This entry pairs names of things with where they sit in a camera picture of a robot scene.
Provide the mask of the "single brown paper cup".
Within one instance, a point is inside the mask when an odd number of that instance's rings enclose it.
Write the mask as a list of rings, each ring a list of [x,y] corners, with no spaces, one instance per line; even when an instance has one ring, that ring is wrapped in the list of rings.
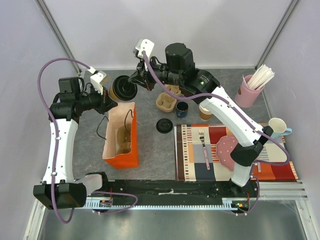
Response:
[[[109,87],[108,91],[109,96],[114,100],[114,101],[119,101],[120,99],[117,97],[117,95],[114,93],[114,88],[113,85]]]

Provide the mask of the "black plastic coffee lid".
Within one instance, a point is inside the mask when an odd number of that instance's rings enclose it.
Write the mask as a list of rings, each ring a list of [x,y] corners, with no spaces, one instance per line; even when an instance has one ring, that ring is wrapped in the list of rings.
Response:
[[[117,100],[127,102],[136,97],[138,87],[129,82],[129,76],[120,75],[112,83],[112,92]]]

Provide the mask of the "orange paper bag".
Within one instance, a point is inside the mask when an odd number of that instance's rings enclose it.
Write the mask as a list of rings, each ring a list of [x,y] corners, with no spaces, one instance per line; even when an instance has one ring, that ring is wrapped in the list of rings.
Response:
[[[117,132],[121,126],[124,126],[125,129],[130,132],[131,151],[126,154],[117,155]],[[102,159],[110,166],[117,170],[139,166],[138,127],[135,102],[120,102],[117,107],[108,112],[105,138]]]

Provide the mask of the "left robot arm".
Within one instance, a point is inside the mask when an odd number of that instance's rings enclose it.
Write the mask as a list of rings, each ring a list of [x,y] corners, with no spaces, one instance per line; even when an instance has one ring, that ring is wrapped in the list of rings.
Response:
[[[110,185],[102,173],[89,173],[80,180],[73,176],[73,148],[80,116],[95,110],[105,114],[118,104],[103,86],[106,76],[98,72],[90,77],[90,92],[79,77],[58,81],[59,93],[54,97],[49,115],[51,140],[47,169],[42,183],[33,187],[33,195],[50,210],[82,208],[91,193],[106,196]]]

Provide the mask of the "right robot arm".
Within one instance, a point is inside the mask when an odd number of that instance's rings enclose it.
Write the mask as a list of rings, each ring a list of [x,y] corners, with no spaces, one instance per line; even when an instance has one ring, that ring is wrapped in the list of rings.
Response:
[[[219,81],[207,70],[196,68],[193,52],[183,43],[172,43],[165,48],[165,63],[157,63],[153,56],[154,43],[148,39],[137,43],[133,49],[140,60],[129,82],[149,91],[155,84],[175,85],[183,97],[178,100],[194,100],[215,115],[236,137],[238,143],[230,153],[235,165],[229,191],[235,197],[247,191],[254,160],[263,150],[273,133],[271,127],[263,127],[247,116],[228,96]]]

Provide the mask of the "cardboard cup carrier stack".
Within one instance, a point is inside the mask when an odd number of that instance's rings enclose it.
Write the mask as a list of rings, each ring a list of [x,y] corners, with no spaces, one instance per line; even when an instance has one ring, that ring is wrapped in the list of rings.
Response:
[[[182,95],[180,88],[176,85],[165,84],[165,87],[176,96]],[[156,99],[155,104],[159,110],[169,113],[174,110],[177,101],[177,99],[170,96],[168,93],[162,92]]]

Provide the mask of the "dark blue ceramic mug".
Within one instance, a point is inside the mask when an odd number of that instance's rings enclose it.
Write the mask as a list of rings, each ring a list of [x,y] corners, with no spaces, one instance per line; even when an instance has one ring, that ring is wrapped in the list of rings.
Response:
[[[176,105],[176,116],[181,119],[185,118],[188,114],[188,110],[189,105],[184,101],[180,101]]]

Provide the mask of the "stack of brown paper cups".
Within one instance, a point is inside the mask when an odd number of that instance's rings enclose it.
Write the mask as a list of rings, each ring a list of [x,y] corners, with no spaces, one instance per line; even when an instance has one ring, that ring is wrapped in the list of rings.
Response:
[[[206,109],[205,107],[202,107],[201,105],[199,105],[199,117],[203,120],[203,121],[208,121],[212,118],[213,114]]]

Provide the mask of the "patterned colourful placemat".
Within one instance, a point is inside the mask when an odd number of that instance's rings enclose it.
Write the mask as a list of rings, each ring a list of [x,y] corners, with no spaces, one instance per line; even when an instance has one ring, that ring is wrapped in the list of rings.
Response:
[[[199,129],[204,130],[210,170],[207,170],[203,146],[199,138]],[[175,179],[182,182],[229,181],[233,171],[224,167],[217,158],[216,146],[220,138],[233,135],[223,124],[178,124],[174,128],[175,138]],[[279,145],[268,141],[258,156],[261,172],[257,165],[253,174],[261,181],[295,182],[298,180],[292,162],[280,166],[287,156],[280,149],[286,142],[283,137],[277,139]]]

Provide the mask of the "pink dotted plate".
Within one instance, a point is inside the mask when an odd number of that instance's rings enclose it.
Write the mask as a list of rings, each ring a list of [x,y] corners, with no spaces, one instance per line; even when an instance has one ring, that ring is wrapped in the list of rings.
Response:
[[[233,171],[235,161],[231,157],[231,152],[238,144],[238,140],[233,135],[226,135],[220,138],[216,144],[216,156],[219,162],[228,170]]]

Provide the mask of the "pink straw holder cup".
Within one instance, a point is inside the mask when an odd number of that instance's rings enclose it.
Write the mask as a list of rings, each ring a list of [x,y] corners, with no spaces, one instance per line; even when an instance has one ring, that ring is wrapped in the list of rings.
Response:
[[[242,108],[251,107],[263,91],[263,88],[256,90],[248,87],[247,83],[252,76],[253,75],[247,75],[246,77],[243,76],[243,81],[235,96],[235,103]]]

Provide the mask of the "bundle of white straws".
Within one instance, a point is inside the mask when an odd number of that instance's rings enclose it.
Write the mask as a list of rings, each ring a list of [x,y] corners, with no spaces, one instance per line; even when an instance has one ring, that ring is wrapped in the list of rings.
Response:
[[[247,81],[246,85],[251,90],[261,90],[274,76],[273,70],[262,64]]]

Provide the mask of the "light blue mug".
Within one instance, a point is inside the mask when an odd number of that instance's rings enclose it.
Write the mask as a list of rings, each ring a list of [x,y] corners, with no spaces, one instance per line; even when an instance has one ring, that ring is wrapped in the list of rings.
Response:
[[[290,135],[292,129],[287,127],[287,124],[281,118],[273,117],[268,121],[268,126],[272,128],[272,139],[278,139],[283,136]]]

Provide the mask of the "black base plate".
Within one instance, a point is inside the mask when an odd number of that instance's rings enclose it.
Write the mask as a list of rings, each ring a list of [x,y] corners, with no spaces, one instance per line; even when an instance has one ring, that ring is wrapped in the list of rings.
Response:
[[[108,180],[98,189],[102,192],[131,194],[131,196],[112,194],[116,205],[132,205],[137,198],[139,205],[217,205],[223,199],[254,199],[258,185],[249,181],[239,187],[230,180],[213,181],[175,181],[175,180]]]

